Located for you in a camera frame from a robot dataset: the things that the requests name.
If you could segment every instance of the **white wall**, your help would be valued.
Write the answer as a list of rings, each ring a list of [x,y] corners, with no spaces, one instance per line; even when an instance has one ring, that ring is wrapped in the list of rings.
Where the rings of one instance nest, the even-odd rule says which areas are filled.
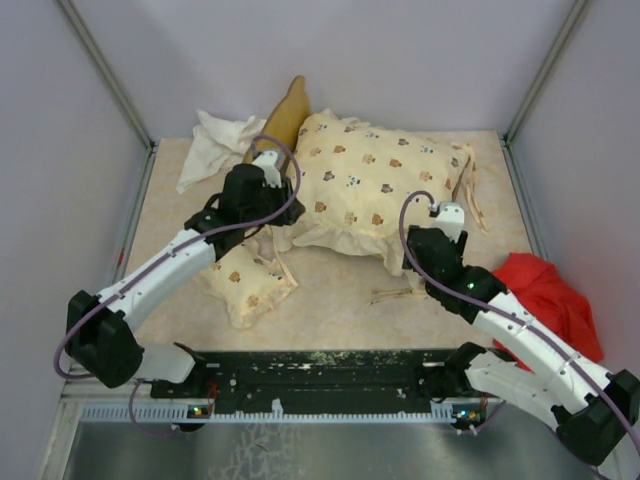
[[[516,141],[543,238],[591,301],[610,368],[640,374],[640,2],[593,2]]]
[[[505,131],[572,0],[75,0],[151,135],[195,110],[266,116],[297,74],[315,109]]]
[[[0,478],[36,475],[66,304],[103,286],[144,151],[51,0],[0,15]]]

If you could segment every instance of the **beige floor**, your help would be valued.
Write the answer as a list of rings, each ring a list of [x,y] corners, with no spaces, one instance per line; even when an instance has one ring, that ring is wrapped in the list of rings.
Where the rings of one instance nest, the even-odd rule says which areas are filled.
[[[467,263],[492,269],[509,252],[530,251],[496,133],[425,136],[469,142],[477,154],[477,200],[489,234],[483,235],[467,216]],[[129,271],[163,248],[222,187],[223,175],[218,175],[183,195],[176,192],[190,144],[190,139],[182,138],[160,143]],[[438,348],[465,341],[488,345],[491,340],[431,299],[385,298],[372,303],[372,289],[407,287],[406,280],[390,276],[380,260],[320,248],[294,248],[283,256],[300,286],[250,329],[232,327],[222,301],[189,281],[151,315],[138,332],[139,340],[178,341],[199,350]]]

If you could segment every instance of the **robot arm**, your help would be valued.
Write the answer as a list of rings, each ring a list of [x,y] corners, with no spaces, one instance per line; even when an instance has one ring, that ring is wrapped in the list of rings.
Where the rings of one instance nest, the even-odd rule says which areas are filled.
[[[602,464],[626,431],[575,367],[611,397],[632,425],[640,409],[640,381],[626,370],[613,375],[583,357],[531,315],[497,277],[482,267],[464,266],[467,233],[462,230],[464,212],[459,205],[441,203],[433,207],[432,216],[436,219],[431,228],[409,227],[407,246],[414,261],[445,289],[477,302],[453,296],[431,282],[425,284],[427,293],[501,342],[533,372],[480,346],[465,344],[445,366],[448,373],[458,374],[462,388],[496,395],[534,415],[583,461]],[[403,267],[415,269],[407,257]],[[508,318],[497,311],[506,312]]]
[[[284,159],[277,150],[265,150],[252,164],[235,166],[222,192],[187,220],[158,254],[97,295],[77,293],[69,302],[67,332],[88,314],[91,318],[71,337],[66,352],[109,388],[134,377],[185,381],[195,365],[188,348],[141,346],[133,333],[180,285],[242,243],[245,231],[256,220],[288,201],[293,193],[291,183],[279,171]],[[302,204],[293,200],[269,224],[291,225],[302,213]]]

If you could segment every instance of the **crumpled white towel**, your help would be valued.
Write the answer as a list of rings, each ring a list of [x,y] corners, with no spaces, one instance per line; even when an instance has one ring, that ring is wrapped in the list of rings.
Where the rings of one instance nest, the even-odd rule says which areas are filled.
[[[198,111],[200,125],[193,129],[193,143],[182,166],[176,185],[184,193],[191,185],[215,175],[221,168],[242,162],[251,140],[262,130],[266,120],[249,117],[246,122],[229,121]]]

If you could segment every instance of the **tan cushion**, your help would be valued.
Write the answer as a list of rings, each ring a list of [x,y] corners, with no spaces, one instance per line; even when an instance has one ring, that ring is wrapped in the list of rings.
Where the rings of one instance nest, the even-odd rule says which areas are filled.
[[[257,245],[254,240],[238,245],[195,279],[207,294],[225,301],[237,328],[252,326],[297,286],[277,259],[258,254]]]
[[[471,158],[467,146],[345,124],[324,114],[307,118],[296,150],[303,172],[298,198],[307,211],[295,225],[274,229],[278,250],[315,245],[347,255],[379,255],[393,275],[402,273],[402,202],[425,189],[438,201],[452,200]],[[291,167],[288,174],[295,178]],[[417,199],[406,225],[429,226],[428,205],[425,197]]]

